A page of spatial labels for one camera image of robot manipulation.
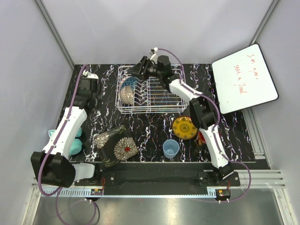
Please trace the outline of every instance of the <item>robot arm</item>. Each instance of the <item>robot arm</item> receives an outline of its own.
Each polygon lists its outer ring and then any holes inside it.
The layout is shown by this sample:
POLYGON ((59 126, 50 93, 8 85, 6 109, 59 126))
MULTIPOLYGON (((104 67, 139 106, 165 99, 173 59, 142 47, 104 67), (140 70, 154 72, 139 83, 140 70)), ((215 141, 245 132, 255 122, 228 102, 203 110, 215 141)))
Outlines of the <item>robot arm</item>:
MULTIPOLYGON (((189 92, 187 91, 186 88, 184 88, 181 84, 179 79, 176 79, 174 81, 172 81, 170 84, 170 92, 173 94, 178 95, 179 97, 181 97, 183 100, 185 100, 186 102, 190 102, 192 99, 197 99, 199 97, 199 95, 196 95, 195 93, 199 93, 202 94, 199 91, 194 90, 193 92, 189 92)), ((207 147, 210 151, 210 156, 211 156, 211 164, 215 167, 215 168, 220 168, 220 167, 224 167, 228 164, 228 161, 226 159, 224 159, 224 157, 220 154, 218 147, 216 145, 215 139, 213 137, 213 132, 215 132, 217 134, 217 141, 218 141, 218 145, 221 148, 222 154, 226 155, 220 136, 219 136, 219 132, 218 132, 218 127, 216 126, 214 128, 214 131, 212 131, 214 124, 207 127, 207 129, 203 129, 203 128, 199 128, 200 132, 203 134, 205 142, 207 144, 207 147)))
POLYGON ((205 98, 203 94, 189 87, 180 81, 180 78, 172 73, 169 57, 161 55, 156 56, 155 51, 151 50, 151 59, 146 56, 130 68, 128 73, 132 76, 147 80, 150 76, 157 77, 163 88, 174 93, 189 102, 192 123, 203 134, 211 156, 211 163, 214 166, 215 179, 221 181, 233 174, 231 163, 222 155, 226 155, 220 136, 218 133, 216 108, 205 98))
POLYGON ((70 108, 67 107, 49 143, 43 148, 42 152, 33 152, 31 156, 31 164, 38 179, 42 161, 50 148, 54 146, 43 169, 41 178, 43 184, 68 188, 74 181, 91 178, 94 175, 95 166, 93 164, 71 164, 68 157, 76 133, 86 120, 87 115, 91 110, 98 109, 101 106, 101 93, 101 82, 98 81, 98 76, 84 71, 69 118, 67 119, 67 115, 70 108), (65 120, 67 120, 67 123, 62 130, 65 120), (54 145, 53 142, 57 136, 59 136, 59 139, 54 145))

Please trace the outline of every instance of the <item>light blue plastic cup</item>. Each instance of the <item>light blue plastic cup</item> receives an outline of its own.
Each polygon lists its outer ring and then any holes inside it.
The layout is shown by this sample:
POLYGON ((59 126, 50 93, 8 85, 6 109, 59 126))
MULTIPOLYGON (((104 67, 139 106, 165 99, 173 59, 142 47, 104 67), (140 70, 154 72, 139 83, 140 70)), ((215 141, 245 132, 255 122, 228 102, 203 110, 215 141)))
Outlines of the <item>light blue plastic cup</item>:
POLYGON ((163 151, 167 158, 174 158, 179 151, 179 144, 172 139, 166 140, 163 144, 163 151))

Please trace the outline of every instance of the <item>white wire rack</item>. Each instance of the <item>white wire rack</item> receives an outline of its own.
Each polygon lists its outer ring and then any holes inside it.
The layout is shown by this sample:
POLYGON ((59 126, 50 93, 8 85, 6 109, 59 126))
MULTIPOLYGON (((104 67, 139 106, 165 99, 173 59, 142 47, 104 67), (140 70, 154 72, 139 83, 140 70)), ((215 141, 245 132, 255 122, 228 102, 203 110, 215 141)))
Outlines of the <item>white wire rack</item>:
MULTIPOLYGON (((118 70, 115 105, 122 114, 181 113, 186 109, 188 104, 177 95, 163 89, 159 80, 155 77, 150 77, 146 81, 137 79, 134 88, 134 104, 123 104, 120 100, 119 93, 121 91, 122 81, 127 76, 131 76, 131 74, 128 73, 128 68, 130 67, 132 66, 120 66, 118 70)), ((181 66, 178 64, 173 64, 172 70, 174 74, 180 75, 182 73, 181 66)))

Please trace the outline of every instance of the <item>yellow bowl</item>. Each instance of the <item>yellow bowl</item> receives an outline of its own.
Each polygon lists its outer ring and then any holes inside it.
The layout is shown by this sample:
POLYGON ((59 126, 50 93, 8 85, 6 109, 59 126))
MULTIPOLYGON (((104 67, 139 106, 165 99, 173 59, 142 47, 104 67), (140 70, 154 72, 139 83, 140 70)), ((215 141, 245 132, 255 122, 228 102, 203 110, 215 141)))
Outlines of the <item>yellow bowl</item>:
POLYGON ((197 136, 198 129, 193 125, 189 116, 179 116, 172 124, 173 133, 184 140, 189 140, 197 136))

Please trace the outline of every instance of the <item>whiteboard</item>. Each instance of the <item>whiteboard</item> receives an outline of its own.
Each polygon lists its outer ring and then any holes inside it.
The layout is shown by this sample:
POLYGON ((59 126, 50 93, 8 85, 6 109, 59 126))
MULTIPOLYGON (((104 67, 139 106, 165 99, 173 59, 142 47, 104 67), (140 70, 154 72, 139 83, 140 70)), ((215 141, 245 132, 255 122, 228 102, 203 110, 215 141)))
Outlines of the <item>whiteboard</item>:
POLYGON ((212 70, 222 114, 279 97, 258 44, 213 62, 212 70))

